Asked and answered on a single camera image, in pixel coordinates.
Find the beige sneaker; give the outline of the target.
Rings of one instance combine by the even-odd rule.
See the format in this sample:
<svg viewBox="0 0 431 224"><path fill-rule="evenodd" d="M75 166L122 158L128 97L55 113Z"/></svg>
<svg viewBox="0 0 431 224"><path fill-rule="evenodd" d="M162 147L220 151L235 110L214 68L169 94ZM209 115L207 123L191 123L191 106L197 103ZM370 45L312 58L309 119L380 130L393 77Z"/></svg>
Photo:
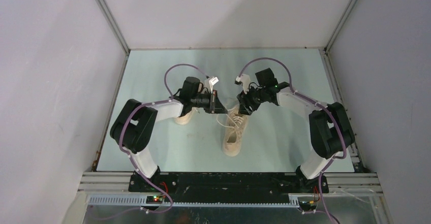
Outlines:
<svg viewBox="0 0 431 224"><path fill-rule="evenodd" d="M194 112L195 112L195 110L194 109L192 109L189 113L187 113L186 115L184 115L184 116L181 116L181 117L176 117L176 118L174 118L174 122L176 123L176 124L178 124L178 125L186 125L186 124L188 124L190 121L191 121L191 119L192 119L192 117L193 117L193 115L194 115Z"/></svg>
<svg viewBox="0 0 431 224"><path fill-rule="evenodd" d="M222 151L225 155L235 157L241 150L242 138L248 126L249 116L239 112L239 102L235 102L232 108L227 109L227 120L221 123L219 116L216 122L225 129Z"/></svg>

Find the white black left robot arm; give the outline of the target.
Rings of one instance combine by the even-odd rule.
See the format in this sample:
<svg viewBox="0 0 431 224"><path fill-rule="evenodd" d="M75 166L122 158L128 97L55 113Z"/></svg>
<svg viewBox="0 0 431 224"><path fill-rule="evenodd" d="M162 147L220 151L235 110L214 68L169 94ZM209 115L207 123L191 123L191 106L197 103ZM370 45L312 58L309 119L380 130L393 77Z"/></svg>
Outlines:
<svg viewBox="0 0 431 224"><path fill-rule="evenodd" d="M155 174L159 167L148 148L155 123L185 117L195 108L202 108L208 114L227 114L213 88L218 81L217 77L207 77L204 82L186 77L182 87L166 100L141 103L129 99L125 103L109 135L128 155L135 171L143 175L141 185L147 191L156 191L161 185L160 177Z"/></svg>

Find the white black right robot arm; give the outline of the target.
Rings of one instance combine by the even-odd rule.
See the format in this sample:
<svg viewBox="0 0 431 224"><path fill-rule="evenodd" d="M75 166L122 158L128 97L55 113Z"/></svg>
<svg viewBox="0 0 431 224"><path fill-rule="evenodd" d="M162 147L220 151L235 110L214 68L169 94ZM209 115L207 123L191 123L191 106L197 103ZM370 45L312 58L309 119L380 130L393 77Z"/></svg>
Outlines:
<svg viewBox="0 0 431 224"><path fill-rule="evenodd" d="M259 71L255 76L256 87L247 74L235 79L235 84L242 86L242 92L237 95L241 114L251 115L268 102L291 110L309 123L311 152L299 166L299 176L295 179L297 189L308 193L316 186L315 178L335 159L344 159L348 146L355 141L346 110L339 102L320 102L300 93L289 82L278 82L271 69Z"/></svg>

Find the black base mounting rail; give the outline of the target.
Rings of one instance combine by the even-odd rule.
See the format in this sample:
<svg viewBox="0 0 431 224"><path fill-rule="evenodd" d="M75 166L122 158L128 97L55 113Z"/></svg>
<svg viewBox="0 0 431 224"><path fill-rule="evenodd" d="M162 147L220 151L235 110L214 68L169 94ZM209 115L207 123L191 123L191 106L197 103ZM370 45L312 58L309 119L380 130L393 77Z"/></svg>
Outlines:
<svg viewBox="0 0 431 224"><path fill-rule="evenodd" d="M293 194L329 192L326 177L308 180L298 174L162 172L147 183L138 173L130 178L128 191L167 191L175 203L287 204Z"/></svg>

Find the aluminium frame rail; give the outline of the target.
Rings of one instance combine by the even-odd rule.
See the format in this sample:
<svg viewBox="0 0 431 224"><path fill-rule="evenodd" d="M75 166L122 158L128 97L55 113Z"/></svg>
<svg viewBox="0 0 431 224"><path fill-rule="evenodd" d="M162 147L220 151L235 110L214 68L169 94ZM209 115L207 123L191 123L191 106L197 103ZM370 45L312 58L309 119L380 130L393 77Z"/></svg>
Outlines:
<svg viewBox="0 0 431 224"><path fill-rule="evenodd" d="M307 180L293 173L162 172L147 183L137 173L87 172L78 187L91 204L165 207L297 207L323 197L380 197L374 173L326 173Z"/></svg>

